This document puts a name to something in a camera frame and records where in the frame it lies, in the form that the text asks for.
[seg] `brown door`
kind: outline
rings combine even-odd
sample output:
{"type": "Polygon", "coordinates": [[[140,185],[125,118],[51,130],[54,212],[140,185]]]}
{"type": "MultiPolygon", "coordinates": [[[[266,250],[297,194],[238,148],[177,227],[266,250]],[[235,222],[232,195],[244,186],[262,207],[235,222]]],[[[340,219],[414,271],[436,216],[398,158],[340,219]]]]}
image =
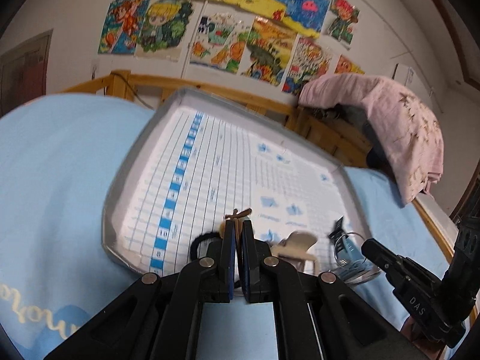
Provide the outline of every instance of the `brown door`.
{"type": "Polygon", "coordinates": [[[45,94],[51,35],[44,32],[0,57],[0,116],[45,94]]]}

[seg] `light blue blanket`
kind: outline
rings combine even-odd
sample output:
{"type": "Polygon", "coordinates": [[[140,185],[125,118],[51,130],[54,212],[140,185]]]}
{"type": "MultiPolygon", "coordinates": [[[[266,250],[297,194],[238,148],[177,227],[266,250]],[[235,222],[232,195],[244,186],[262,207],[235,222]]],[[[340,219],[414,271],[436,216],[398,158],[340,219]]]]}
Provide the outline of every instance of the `light blue blanket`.
{"type": "MultiPolygon", "coordinates": [[[[105,255],[101,214],[117,169],[152,115],[124,100],[69,94],[0,119],[0,322],[26,360],[42,359],[137,278],[105,255]]],[[[375,238],[442,276],[440,249],[415,208],[400,207],[397,188],[377,172],[347,171],[375,238]]],[[[357,292],[401,327],[407,313],[385,277],[357,292]]],[[[235,308],[241,332],[202,343],[199,358],[224,358],[234,347],[232,359],[276,359],[271,307],[225,306],[235,308]],[[252,352],[245,343],[255,338],[264,345],[252,352]]],[[[217,325],[221,307],[206,308],[206,325],[217,325]]]]}

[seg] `wooden bunk bed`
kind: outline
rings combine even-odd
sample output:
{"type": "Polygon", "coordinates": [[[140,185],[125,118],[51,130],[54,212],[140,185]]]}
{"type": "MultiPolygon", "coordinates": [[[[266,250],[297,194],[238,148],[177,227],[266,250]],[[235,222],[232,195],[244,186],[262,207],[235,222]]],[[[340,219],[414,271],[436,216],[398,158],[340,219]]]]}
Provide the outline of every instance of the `wooden bunk bed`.
{"type": "MultiPolygon", "coordinates": [[[[133,101],[135,98],[134,91],[137,91],[137,88],[140,86],[161,89],[159,95],[161,102],[164,102],[177,89],[183,86],[192,86],[244,105],[246,108],[261,115],[267,117],[274,115],[275,117],[272,117],[274,120],[279,121],[289,130],[296,132],[306,140],[325,150],[344,165],[367,168],[366,155],[371,149],[371,145],[361,133],[347,122],[340,119],[320,121],[302,107],[278,103],[265,97],[232,88],[186,79],[133,74],[129,70],[113,70],[108,76],[81,83],[62,91],[62,93],[81,92],[96,94],[100,92],[108,96],[133,101]]],[[[454,253],[453,245],[435,225],[421,204],[416,199],[412,203],[439,245],[448,263],[450,263],[454,253]]],[[[477,310],[474,308],[470,315],[471,324],[476,317],[477,310]]]]}

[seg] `beige fabric item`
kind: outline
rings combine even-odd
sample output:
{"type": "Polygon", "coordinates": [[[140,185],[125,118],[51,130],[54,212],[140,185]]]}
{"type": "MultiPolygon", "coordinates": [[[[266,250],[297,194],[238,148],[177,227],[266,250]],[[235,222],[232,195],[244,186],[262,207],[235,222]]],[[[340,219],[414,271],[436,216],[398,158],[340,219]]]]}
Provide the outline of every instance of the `beige fabric item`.
{"type": "Polygon", "coordinates": [[[306,231],[294,231],[289,235],[287,239],[281,240],[277,245],[273,245],[270,248],[272,256],[279,257],[288,261],[299,272],[303,272],[305,269],[305,262],[313,262],[313,272],[315,276],[320,275],[320,265],[318,259],[313,254],[307,253],[317,242],[315,235],[306,231]]]}
{"type": "Polygon", "coordinates": [[[443,173],[443,137],[437,118],[403,85],[383,76],[325,75],[303,88],[299,105],[362,108],[392,167],[403,204],[443,173]]]}

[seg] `white wall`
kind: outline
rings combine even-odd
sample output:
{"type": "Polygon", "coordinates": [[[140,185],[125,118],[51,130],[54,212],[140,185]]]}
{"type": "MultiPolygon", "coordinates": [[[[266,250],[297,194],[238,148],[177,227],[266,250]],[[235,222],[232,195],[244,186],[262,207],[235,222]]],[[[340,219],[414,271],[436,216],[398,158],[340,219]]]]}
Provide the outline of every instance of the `white wall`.
{"type": "MultiPolygon", "coordinates": [[[[182,59],[174,63],[162,59],[97,55],[105,14],[111,1],[27,0],[0,39],[0,55],[22,41],[53,28],[47,69],[48,93],[90,79],[93,59],[100,62],[99,75],[116,68],[127,68],[135,73],[180,77],[182,59]]],[[[327,36],[321,37],[320,44],[330,47],[337,57],[342,53],[347,55],[368,74],[390,74],[398,62],[412,66],[417,72],[424,73],[421,73],[422,80],[427,86],[435,87],[437,99],[440,100],[446,89],[445,76],[428,40],[400,0],[349,1],[361,11],[351,50],[347,51],[327,36]]],[[[195,13],[186,34],[189,39],[194,34],[202,5],[202,2],[195,5],[195,13]]],[[[234,10],[229,6],[210,6],[208,9],[234,10]]],[[[187,56],[186,49],[182,56],[187,56]]],[[[293,96],[281,92],[282,85],[273,87],[207,67],[189,65],[183,76],[231,86],[285,103],[296,102],[293,96]]]]}
{"type": "Polygon", "coordinates": [[[438,120],[445,142],[443,176],[432,188],[440,207],[450,214],[462,197],[480,159],[480,107],[448,90],[438,120]]]}

